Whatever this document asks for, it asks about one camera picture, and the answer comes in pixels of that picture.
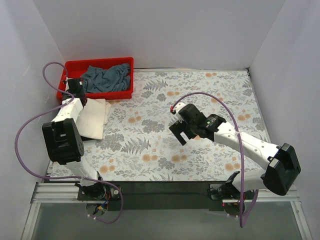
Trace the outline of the cream white t shirt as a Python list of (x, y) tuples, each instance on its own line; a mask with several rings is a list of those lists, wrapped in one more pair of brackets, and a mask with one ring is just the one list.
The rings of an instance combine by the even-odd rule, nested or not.
[(75, 123), (80, 136), (102, 140), (111, 107), (105, 99), (88, 98)]

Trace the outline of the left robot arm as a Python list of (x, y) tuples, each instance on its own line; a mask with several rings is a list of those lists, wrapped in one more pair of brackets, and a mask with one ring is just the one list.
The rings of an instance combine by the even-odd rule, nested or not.
[(102, 180), (98, 171), (87, 160), (81, 159), (85, 147), (76, 126), (77, 118), (88, 99), (79, 78), (69, 78), (66, 82), (68, 90), (63, 95), (58, 114), (51, 122), (42, 125), (48, 156), (52, 162), (68, 168), (79, 177), (76, 186), (85, 195), (101, 200), (106, 196), (106, 187), (96, 182)]

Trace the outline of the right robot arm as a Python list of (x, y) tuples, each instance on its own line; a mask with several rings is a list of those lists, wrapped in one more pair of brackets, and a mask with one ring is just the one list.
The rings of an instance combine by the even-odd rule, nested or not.
[(188, 139), (208, 139), (237, 152), (243, 148), (244, 155), (260, 166), (244, 175), (244, 186), (239, 181), (226, 186), (227, 195), (232, 199), (254, 190), (269, 190), (285, 196), (301, 172), (296, 151), (290, 144), (279, 146), (245, 132), (239, 133), (223, 117), (205, 116), (194, 104), (178, 103), (170, 112), (178, 120), (169, 129), (182, 145), (187, 143), (181, 135), (184, 133)]

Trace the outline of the red plastic bin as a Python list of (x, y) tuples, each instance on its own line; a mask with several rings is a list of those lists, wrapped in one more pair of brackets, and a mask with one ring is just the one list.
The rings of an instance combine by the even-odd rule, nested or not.
[(116, 65), (129, 64), (130, 65), (130, 85), (125, 91), (115, 91), (106, 93), (88, 93), (86, 96), (89, 99), (105, 99), (105, 100), (122, 100), (131, 99), (134, 91), (134, 59), (132, 57), (118, 57), (118, 58), (101, 58), (101, 59), (86, 59), (67, 61), (65, 67), (68, 71), (69, 78), (79, 78), (84, 74), (89, 66), (98, 67), (102, 69), (109, 69)]

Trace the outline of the blue grey t shirt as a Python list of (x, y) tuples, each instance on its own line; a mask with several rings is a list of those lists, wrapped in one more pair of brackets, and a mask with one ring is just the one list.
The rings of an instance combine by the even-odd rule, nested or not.
[(131, 67), (128, 63), (114, 65), (109, 69), (89, 66), (80, 78), (85, 93), (112, 93), (128, 90), (131, 82)]

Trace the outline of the floral patterned table mat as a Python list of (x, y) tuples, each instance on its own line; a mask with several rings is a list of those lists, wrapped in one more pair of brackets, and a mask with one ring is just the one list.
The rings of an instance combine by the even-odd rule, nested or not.
[(169, 127), (170, 107), (183, 98), (205, 115), (236, 120), (241, 131), (268, 141), (246, 71), (136, 71), (131, 99), (114, 100), (103, 139), (84, 143), (84, 159), (106, 181), (225, 181), (259, 165), (235, 150), (196, 137), (181, 145)]

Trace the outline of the folded black t shirt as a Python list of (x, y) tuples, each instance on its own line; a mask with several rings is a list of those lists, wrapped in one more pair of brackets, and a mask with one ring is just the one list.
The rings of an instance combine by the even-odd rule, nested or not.
[(83, 142), (85, 142), (85, 141), (100, 141), (101, 139), (96, 139), (96, 138), (81, 136), (81, 140), (82, 140)]

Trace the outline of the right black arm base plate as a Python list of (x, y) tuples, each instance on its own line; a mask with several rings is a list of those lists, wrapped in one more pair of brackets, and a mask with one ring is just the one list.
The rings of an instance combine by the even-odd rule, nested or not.
[(234, 187), (226, 187), (225, 184), (210, 184), (207, 194), (212, 200), (240, 200), (240, 192)]

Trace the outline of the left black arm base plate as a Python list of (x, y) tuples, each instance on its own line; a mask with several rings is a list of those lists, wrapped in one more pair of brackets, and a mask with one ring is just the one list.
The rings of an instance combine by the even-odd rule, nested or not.
[(76, 183), (75, 186), (78, 187), (77, 199), (79, 201), (120, 200), (121, 186), (119, 186), (119, 190), (100, 183), (90, 186), (81, 186), (79, 183)]

